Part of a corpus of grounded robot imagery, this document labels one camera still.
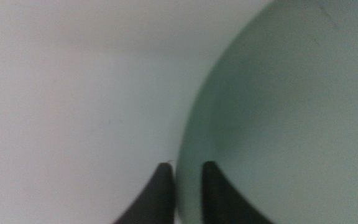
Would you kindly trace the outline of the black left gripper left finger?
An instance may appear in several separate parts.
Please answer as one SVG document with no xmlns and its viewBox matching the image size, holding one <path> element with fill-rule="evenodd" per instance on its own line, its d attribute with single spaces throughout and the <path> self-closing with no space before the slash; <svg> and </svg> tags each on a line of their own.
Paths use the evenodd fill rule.
<svg viewBox="0 0 358 224">
<path fill-rule="evenodd" d="M 160 163 L 141 193 L 114 224 L 174 224 L 175 206 L 172 165 Z"/>
</svg>

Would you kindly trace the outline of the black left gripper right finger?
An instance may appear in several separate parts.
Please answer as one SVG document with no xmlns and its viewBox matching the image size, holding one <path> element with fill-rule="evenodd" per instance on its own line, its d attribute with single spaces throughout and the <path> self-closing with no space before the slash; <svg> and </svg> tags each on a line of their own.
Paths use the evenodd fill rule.
<svg viewBox="0 0 358 224">
<path fill-rule="evenodd" d="M 232 186 L 214 161 L 203 164 L 201 196 L 204 223 L 272 224 Z"/>
</svg>

